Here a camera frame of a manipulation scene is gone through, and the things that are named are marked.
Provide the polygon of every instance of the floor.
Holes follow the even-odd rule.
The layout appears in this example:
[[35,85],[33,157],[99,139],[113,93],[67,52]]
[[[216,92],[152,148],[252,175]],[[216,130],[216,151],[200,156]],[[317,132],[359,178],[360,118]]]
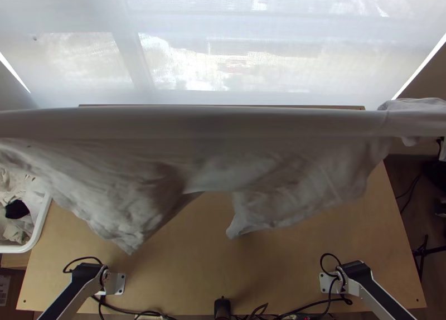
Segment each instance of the floor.
[[[420,173],[422,161],[412,159],[388,158],[385,161],[389,179],[395,195],[404,193],[412,180]],[[422,177],[414,190],[412,199],[402,214],[403,222],[412,249],[418,248],[429,235],[428,247],[446,245],[446,219],[434,215],[433,202],[446,194],[436,189],[428,179]],[[408,196],[398,200],[400,209],[406,204]],[[411,310],[418,320],[446,319],[446,252],[429,255],[424,264],[423,289],[428,307]],[[337,320],[376,320],[374,314],[342,313],[333,314]],[[79,314],[75,320],[96,320],[97,314]],[[130,320],[132,316],[105,316],[107,320]],[[211,320],[212,317],[178,317],[179,320]]]

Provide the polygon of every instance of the metal bracket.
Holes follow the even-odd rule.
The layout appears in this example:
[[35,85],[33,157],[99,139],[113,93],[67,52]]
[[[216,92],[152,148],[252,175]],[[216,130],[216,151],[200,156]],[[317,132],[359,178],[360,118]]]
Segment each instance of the metal bracket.
[[111,273],[109,270],[105,270],[102,275],[102,284],[104,288],[95,293],[96,295],[121,295],[124,293],[125,274]]
[[328,291],[330,290],[331,283],[336,278],[339,278],[338,281],[333,283],[331,293],[336,293],[336,294],[346,293],[345,289],[342,288],[341,274],[338,271],[330,272],[330,274],[336,275],[336,277],[331,277],[331,276],[327,275],[326,273],[319,273],[319,285],[321,286],[321,292],[328,293]]

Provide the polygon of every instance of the cable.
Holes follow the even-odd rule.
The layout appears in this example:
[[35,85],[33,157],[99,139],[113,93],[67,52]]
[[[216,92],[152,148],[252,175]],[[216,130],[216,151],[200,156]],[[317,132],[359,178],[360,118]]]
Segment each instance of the cable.
[[[438,143],[438,154],[437,154],[437,160],[440,158],[440,154],[442,152],[442,143],[444,141],[444,137],[440,137],[436,140],[436,143]],[[409,199],[406,201],[406,204],[404,204],[403,208],[400,211],[400,214],[404,212],[404,210],[407,208],[407,206],[410,203],[410,200],[412,199],[412,195],[414,194],[415,191],[415,187],[418,184],[418,181],[421,179],[421,177],[423,176],[424,171],[421,171],[412,181],[412,183],[410,184],[409,188],[402,194],[400,194],[399,196],[396,196],[395,199],[400,199],[402,197],[404,197],[405,195],[407,195],[409,193]]]
[[321,259],[319,260],[319,265],[321,266],[321,269],[322,269],[322,271],[325,273],[325,275],[330,276],[330,277],[337,277],[337,275],[331,274],[331,273],[329,273],[328,271],[326,271],[326,270],[324,269],[324,266],[323,266],[323,264],[322,264],[322,261],[324,261],[324,258],[327,257],[327,256],[331,256],[331,257],[333,257],[335,260],[337,260],[337,262],[338,262],[338,266],[341,265],[341,261],[339,261],[339,258],[337,258],[336,256],[334,256],[334,255],[331,254],[331,253],[324,253],[324,254],[322,254]]
[[[64,274],[69,274],[69,273],[72,272],[72,269],[69,269],[69,270],[68,270],[68,267],[69,267],[71,264],[73,264],[73,263],[75,263],[75,262],[78,262],[78,261],[82,261],[82,260],[88,260],[88,259],[90,259],[90,260],[95,260],[95,261],[98,262],[100,265],[103,265],[103,263],[101,262],[100,259],[98,259],[98,258],[96,258],[96,257],[94,257],[94,256],[85,256],[85,257],[77,258],[77,259],[75,259],[75,260],[69,262],[69,263],[64,267],[64,269],[62,270],[62,272],[63,272]],[[92,298],[93,300],[95,300],[95,301],[98,303],[98,314],[99,314],[99,318],[100,318],[101,320],[104,320],[104,315],[102,314],[102,310],[101,310],[102,306],[104,306],[104,307],[106,307],[106,308],[109,308],[109,309],[111,309],[111,310],[113,310],[113,311],[115,311],[115,312],[119,312],[119,313],[122,313],[122,314],[130,314],[130,315],[136,316],[134,320],[137,320],[140,316],[145,316],[145,315],[147,315],[147,316],[153,316],[153,317],[162,317],[162,318],[164,318],[164,319],[166,319],[166,320],[176,320],[175,318],[173,318],[173,317],[171,317],[171,316],[168,316],[168,315],[166,315],[166,314],[162,314],[162,313],[159,313],[159,312],[156,312],[156,311],[142,311],[142,312],[135,312],[135,311],[128,311],[128,310],[126,310],[126,309],[121,309],[121,308],[118,308],[118,307],[109,305],[109,304],[107,304],[107,303],[105,302],[105,296],[104,296],[104,295],[101,295],[100,299],[97,298],[97,297],[94,296],[94,295],[92,295],[91,298]]]
[[102,311],[101,311],[101,306],[102,306],[102,297],[103,296],[101,296],[101,299],[100,299],[100,301],[99,301],[99,303],[98,303],[98,314],[99,314],[99,318],[101,319],[101,320],[105,320],[104,319],[104,316],[102,315]]
[[406,209],[406,207],[409,205],[409,203],[412,199],[412,195],[414,194],[414,191],[415,191],[415,185],[412,187],[412,190],[410,191],[409,199],[408,199],[408,201],[406,201],[406,204],[404,204],[403,208],[400,211],[400,214],[402,214],[404,212],[404,210]]
[[[331,284],[330,284],[330,288],[329,288],[329,290],[328,290],[328,299],[325,299],[325,300],[319,300],[319,301],[317,301],[317,302],[314,302],[314,303],[311,303],[311,304],[302,306],[302,307],[300,307],[300,308],[297,308],[297,309],[292,310],[292,311],[287,312],[287,313],[280,314],[280,315],[278,315],[278,316],[275,316],[275,315],[273,315],[273,314],[263,314],[263,313],[266,311],[266,308],[267,308],[267,306],[268,306],[268,304],[263,304],[263,305],[261,305],[261,306],[258,306],[258,307],[251,313],[251,315],[249,316],[249,318],[251,318],[252,316],[256,316],[256,317],[258,317],[260,320],[266,320],[266,319],[264,319],[263,317],[266,317],[266,316],[274,316],[274,318],[273,318],[272,320],[282,320],[283,318],[285,318],[285,317],[287,317],[287,316],[297,315],[298,313],[301,313],[303,310],[305,310],[305,309],[307,309],[307,308],[310,308],[310,307],[313,307],[313,306],[316,306],[316,305],[320,305],[320,304],[325,304],[325,303],[327,303],[327,307],[325,308],[325,311],[322,312],[322,313],[320,313],[320,314],[318,314],[318,315],[316,315],[318,319],[321,319],[321,318],[324,317],[325,315],[329,314],[328,311],[329,311],[329,309],[330,309],[330,306],[331,306],[331,303],[332,303],[332,302],[345,302],[347,305],[352,305],[352,304],[353,304],[353,301],[350,300],[350,299],[348,299],[348,298],[346,298],[343,294],[340,295],[340,298],[334,298],[334,299],[333,299],[333,298],[331,297],[331,293],[332,293],[333,285],[334,285],[335,282],[338,281],[340,278],[339,278],[337,275],[334,275],[334,274],[329,273],[329,272],[326,271],[326,269],[323,267],[323,260],[324,260],[324,258],[327,257],[327,256],[331,256],[331,257],[333,257],[333,258],[338,262],[338,265],[339,265],[339,266],[341,265],[341,262],[339,261],[339,258],[338,258],[338,257],[336,257],[335,255],[333,255],[333,254],[331,254],[331,253],[324,253],[324,254],[321,256],[320,260],[319,260],[319,264],[321,265],[321,269],[322,269],[322,271],[323,271],[325,274],[327,274],[328,276],[334,277],[334,280],[332,280],[332,282],[331,282]],[[344,278],[343,275],[341,275],[341,277],[342,277],[343,285],[344,285],[344,284],[345,284],[345,278]],[[260,312],[260,314],[255,314],[255,312],[257,312],[257,311],[260,310],[260,309],[263,309],[262,312]],[[240,317],[238,317],[238,316],[234,316],[234,317],[235,317],[237,320],[247,320],[247,319],[248,319],[247,317],[245,317],[244,319],[242,319],[242,318],[240,318]]]
[[404,197],[405,195],[407,195],[407,194],[409,193],[409,191],[412,190],[412,189],[416,186],[416,184],[418,183],[418,181],[420,180],[420,178],[421,178],[422,175],[423,175],[423,172],[420,172],[420,173],[414,178],[414,180],[413,180],[412,183],[410,184],[409,188],[408,188],[404,193],[402,193],[401,195],[395,197],[395,199],[399,199],[399,198],[402,198],[402,197]]
[[75,260],[69,262],[69,263],[63,268],[62,272],[63,272],[64,274],[69,274],[69,273],[71,273],[71,272],[73,271],[73,270],[71,270],[71,269],[70,269],[70,270],[67,270],[68,267],[69,267],[71,264],[73,264],[73,263],[75,263],[75,262],[82,261],[82,260],[88,260],[88,259],[90,259],[90,260],[95,260],[95,261],[98,262],[100,265],[102,265],[102,262],[100,261],[100,259],[98,259],[98,258],[96,258],[96,257],[94,257],[94,256],[85,256],[85,257],[78,258],[78,259],[75,259]]
[[97,303],[99,303],[101,306],[109,308],[109,309],[111,309],[111,310],[113,310],[115,312],[119,312],[119,313],[122,313],[122,314],[130,314],[130,315],[136,316],[134,320],[137,320],[140,316],[163,317],[163,318],[165,318],[167,320],[176,320],[174,317],[171,317],[171,316],[168,316],[166,314],[162,314],[162,313],[159,313],[159,312],[156,312],[156,311],[147,310],[147,311],[142,311],[142,312],[135,312],[135,311],[129,311],[129,310],[126,310],[126,309],[118,308],[116,306],[107,304],[105,302],[105,296],[104,295],[101,296],[102,300],[98,299],[94,295],[92,295],[91,298],[93,300],[95,300]]

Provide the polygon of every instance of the wall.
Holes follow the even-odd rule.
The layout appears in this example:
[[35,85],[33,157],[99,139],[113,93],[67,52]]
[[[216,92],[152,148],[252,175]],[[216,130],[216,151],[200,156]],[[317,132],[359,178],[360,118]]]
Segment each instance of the wall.
[[34,109],[30,93],[0,62],[0,111]]
[[444,44],[398,98],[446,99],[446,44]]

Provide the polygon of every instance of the black cloth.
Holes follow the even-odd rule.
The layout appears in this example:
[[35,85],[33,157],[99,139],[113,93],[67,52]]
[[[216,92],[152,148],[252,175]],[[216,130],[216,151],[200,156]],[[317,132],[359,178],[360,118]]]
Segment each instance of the black cloth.
[[6,214],[4,215],[8,219],[20,219],[30,214],[28,207],[20,199],[14,200],[5,206]]

